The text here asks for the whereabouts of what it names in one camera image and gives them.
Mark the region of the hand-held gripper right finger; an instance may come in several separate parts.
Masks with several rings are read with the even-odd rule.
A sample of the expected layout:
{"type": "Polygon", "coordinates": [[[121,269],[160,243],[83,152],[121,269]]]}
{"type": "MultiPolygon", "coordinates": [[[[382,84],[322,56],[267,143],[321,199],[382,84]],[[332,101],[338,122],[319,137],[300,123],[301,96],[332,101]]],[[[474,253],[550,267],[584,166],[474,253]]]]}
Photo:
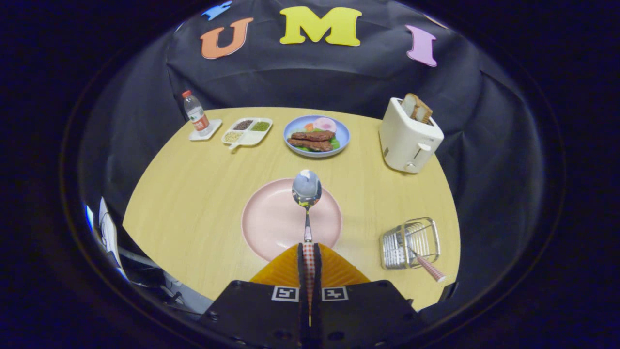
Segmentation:
{"type": "Polygon", "coordinates": [[[420,316],[387,280],[370,281],[324,245],[310,245],[310,347],[389,349],[420,332],[420,316]]]}

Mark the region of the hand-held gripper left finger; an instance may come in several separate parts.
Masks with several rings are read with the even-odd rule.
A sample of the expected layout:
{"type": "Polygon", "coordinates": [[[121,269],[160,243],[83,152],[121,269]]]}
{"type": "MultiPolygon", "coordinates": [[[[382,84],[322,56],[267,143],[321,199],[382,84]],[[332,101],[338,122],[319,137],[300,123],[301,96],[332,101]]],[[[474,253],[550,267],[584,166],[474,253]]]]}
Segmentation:
{"type": "Polygon", "coordinates": [[[233,280],[199,324],[229,348],[301,349],[310,303],[301,244],[272,260],[252,281],[233,280]]]}

